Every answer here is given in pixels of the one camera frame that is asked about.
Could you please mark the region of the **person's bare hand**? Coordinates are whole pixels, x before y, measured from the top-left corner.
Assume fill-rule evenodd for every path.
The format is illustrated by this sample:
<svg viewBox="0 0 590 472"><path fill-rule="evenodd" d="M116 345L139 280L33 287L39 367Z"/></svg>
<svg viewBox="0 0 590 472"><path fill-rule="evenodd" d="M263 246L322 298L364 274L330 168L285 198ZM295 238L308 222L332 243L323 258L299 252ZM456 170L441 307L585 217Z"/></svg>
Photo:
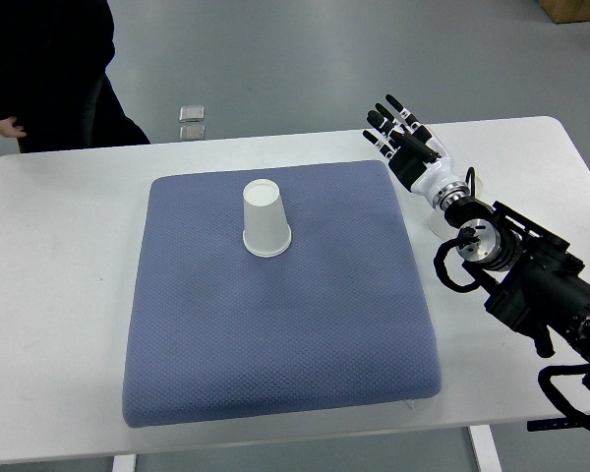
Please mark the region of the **person's bare hand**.
<svg viewBox="0 0 590 472"><path fill-rule="evenodd" d="M27 136L22 125L17 123L18 119L14 116L0 120L0 137L6 139L21 139Z"/></svg>

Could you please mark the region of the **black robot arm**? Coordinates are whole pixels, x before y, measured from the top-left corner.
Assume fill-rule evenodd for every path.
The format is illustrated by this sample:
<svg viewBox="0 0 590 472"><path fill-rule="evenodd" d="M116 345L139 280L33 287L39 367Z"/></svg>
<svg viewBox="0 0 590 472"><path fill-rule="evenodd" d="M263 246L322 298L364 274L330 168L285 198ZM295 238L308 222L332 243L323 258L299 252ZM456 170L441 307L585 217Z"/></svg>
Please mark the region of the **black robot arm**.
<svg viewBox="0 0 590 472"><path fill-rule="evenodd" d="M474 170L467 171L442 209L457 234L434 257L440 282L457 293L484 289L486 311L531 338L540 357L554 355L551 334L556 332L583 360L539 372L540 389L563 417L532 421L529 430L590 431L590 415L572 406L553 383L555 377L579 376L590 391L590 284L579 276L583 261L568 252L567 241L509 206L478 200Z"/></svg>

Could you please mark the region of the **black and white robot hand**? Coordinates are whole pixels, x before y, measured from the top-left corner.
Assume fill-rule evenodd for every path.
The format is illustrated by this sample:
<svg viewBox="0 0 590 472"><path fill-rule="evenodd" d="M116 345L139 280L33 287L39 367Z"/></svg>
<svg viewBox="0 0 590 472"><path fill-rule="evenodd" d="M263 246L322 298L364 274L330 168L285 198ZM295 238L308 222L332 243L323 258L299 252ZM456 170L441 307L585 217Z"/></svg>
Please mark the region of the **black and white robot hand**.
<svg viewBox="0 0 590 472"><path fill-rule="evenodd" d="M421 196L434 209L447 209L456 200L473 195L473 188L453 171L443 143L393 95L387 105L377 103L368 112L371 130L364 138L387 159L400 184Z"/></svg>

